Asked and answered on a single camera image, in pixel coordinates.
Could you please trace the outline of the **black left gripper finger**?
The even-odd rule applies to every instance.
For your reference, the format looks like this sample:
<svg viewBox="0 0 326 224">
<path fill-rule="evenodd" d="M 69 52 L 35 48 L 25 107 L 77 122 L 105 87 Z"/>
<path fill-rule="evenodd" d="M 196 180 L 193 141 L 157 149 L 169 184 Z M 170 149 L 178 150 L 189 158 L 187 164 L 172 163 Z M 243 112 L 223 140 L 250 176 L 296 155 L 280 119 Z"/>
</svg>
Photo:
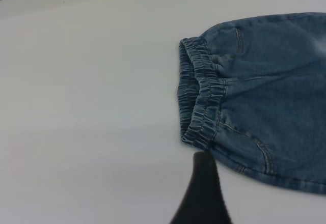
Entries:
<svg viewBox="0 0 326 224">
<path fill-rule="evenodd" d="M 193 172 L 171 223 L 231 223 L 216 162 L 210 152 L 196 152 Z"/>
</svg>

